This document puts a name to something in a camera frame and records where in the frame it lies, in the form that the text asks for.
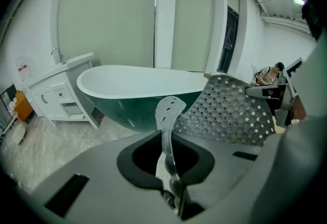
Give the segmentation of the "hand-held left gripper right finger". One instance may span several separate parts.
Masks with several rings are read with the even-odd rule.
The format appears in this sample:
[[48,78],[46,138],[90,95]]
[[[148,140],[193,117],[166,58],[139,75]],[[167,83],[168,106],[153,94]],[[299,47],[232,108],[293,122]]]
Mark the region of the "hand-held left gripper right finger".
[[211,208],[249,172],[261,147],[172,135],[173,156],[179,175],[178,216],[192,218]]

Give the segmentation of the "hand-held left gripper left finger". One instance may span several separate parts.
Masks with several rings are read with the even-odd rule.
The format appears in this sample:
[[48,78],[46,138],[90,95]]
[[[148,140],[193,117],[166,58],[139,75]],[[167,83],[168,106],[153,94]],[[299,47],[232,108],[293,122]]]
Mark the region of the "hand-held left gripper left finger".
[[56,170],[33,198],[64,223],[180,223],[156,174],[159,131],[94,146]]

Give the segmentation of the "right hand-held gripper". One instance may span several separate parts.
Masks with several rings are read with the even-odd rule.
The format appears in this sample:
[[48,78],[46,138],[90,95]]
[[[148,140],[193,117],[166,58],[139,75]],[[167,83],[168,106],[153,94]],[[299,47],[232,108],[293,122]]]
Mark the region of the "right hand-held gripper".
[[281,99],[279,109],[275,110],[276,125],[287,128],[291,124],[292,105],[298,96],[291,79],[303,64],[303,59],[298,58],[292,64],[278,72],[277,85],[263,85],[245,87],[245,94],[250,97],[262,99]]

